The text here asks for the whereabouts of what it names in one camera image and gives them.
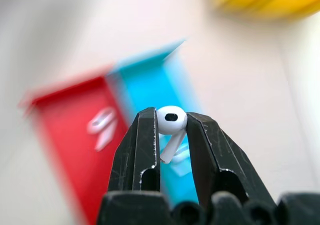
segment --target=wireless earbud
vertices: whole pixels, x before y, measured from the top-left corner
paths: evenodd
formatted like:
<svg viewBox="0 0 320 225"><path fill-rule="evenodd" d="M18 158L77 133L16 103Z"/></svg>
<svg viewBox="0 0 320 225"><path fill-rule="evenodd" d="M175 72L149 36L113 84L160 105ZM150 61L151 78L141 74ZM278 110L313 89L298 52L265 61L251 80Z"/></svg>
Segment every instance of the wireless earbud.
<svg viewBox="0 0 320 225"><path fill-rule="evenodd" d="M156 116L159 133L172 135L160 154L161 161L168 164L186 136L188 117L185 111L178 106L164 106L156 111Z"/></svg>

